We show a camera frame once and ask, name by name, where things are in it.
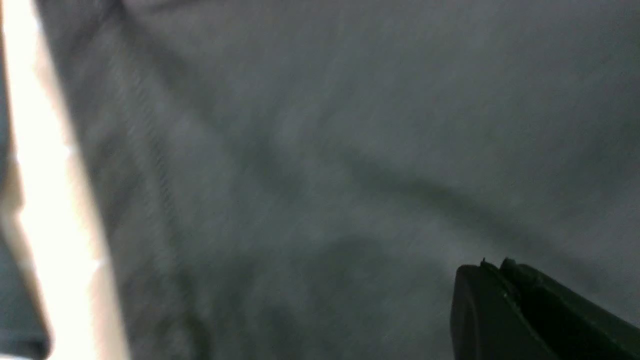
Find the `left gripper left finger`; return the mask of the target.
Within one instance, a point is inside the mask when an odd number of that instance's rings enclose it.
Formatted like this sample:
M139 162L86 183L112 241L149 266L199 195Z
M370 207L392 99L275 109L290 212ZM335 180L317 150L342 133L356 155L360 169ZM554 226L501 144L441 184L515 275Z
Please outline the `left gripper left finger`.
M491 264L457 269L450 335L455 360L546 358L546 347L526 325L509 288Z

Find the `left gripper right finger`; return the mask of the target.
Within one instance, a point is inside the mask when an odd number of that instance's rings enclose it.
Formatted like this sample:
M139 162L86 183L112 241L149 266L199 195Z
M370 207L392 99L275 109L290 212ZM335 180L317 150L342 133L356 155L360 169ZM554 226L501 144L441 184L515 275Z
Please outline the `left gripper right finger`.
M512 301L545 346L544 360L637 360L639 328L532 266L489 262Z

